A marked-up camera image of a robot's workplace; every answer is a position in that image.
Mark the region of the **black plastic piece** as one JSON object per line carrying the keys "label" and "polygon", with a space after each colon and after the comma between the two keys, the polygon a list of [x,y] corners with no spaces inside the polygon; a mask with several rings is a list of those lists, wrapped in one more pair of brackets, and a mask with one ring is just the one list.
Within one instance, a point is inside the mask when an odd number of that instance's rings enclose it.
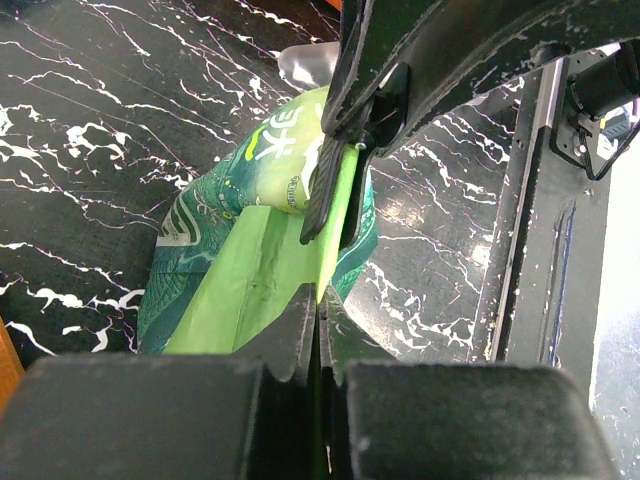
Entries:
{"label": "black plastic piece", "polygon": [[300,234],[306,245],[329,229],[331,210],[344,206],[339,248],[356,241],[362,224],[367,169],[406,125],[411,68],[397,64],[345,130],[325,138]]}

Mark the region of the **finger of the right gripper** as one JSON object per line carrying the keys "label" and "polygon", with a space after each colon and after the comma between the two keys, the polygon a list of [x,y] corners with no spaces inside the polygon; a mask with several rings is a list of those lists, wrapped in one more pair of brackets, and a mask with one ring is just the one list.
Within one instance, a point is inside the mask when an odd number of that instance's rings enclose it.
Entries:
{"label": "finger of the right gripper", "polygon": [[440,11],[438,1],[345,1],[340,53],[322,117],[322,129],[338,135],[409,51],[421,30]]}
{"label": "finger of the right gripper", "polygon": [[410,69],[406,121],[378,156],[546,64],[639,35],[636,1],[376,1],[374,44]]}

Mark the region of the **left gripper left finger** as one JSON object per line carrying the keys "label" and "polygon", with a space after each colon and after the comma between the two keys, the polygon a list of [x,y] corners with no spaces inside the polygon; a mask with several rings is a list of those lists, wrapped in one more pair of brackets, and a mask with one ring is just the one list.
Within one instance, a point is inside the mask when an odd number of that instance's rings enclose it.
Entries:
{"label": "left gripper left finger", "polygon": [[5,479],[311,479],[316,289],[230,355],[83,354],[26,372],[1,419]]}

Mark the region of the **clear plastic scoop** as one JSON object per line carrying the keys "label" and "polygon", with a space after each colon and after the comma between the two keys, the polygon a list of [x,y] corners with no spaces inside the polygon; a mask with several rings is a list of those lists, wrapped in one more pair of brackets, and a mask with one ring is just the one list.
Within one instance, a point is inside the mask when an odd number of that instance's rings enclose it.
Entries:
{"label": "clear plastic scoop", "polygon": [[328,86],[335,72],[339,49],[338,42],[290,46],[277,59],[280,77],[298,92]]}

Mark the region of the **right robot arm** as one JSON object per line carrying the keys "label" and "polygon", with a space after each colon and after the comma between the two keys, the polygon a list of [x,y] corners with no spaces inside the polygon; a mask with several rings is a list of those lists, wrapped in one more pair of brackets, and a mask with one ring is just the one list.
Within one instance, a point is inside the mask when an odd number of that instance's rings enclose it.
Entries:
{"label": "right robot arm", "polygon": [[335,179],[347,146],[390,150],[498,86],[608,43],[618,51],[570,83],[574,109],[591,118],[639,94],[635,1],[347,1],[318,176]]}

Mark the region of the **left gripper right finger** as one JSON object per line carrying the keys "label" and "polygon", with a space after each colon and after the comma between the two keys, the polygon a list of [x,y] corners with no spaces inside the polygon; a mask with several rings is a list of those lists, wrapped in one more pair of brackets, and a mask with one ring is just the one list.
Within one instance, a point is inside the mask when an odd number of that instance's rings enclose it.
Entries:
{"label": "left gripper right finger", "polygon": [[546,368],[401,362],[346,313],[319,305],[334,479],[615,479],[573,382]]}

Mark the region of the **green litter bag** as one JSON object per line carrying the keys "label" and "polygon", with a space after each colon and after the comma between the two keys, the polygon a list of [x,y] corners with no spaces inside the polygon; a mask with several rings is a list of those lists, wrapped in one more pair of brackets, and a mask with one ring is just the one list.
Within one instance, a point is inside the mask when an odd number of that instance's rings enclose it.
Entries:
{"label": "green litter bag", "polygon": [[328,91],[300,94],[176,197],[156,240],[137,319],[142,354],[229,354],[280,316],[298,288],[352,290],[378,243],[374,192],[361,229],[333,214],[315,240],[299,240],[324,135]]}

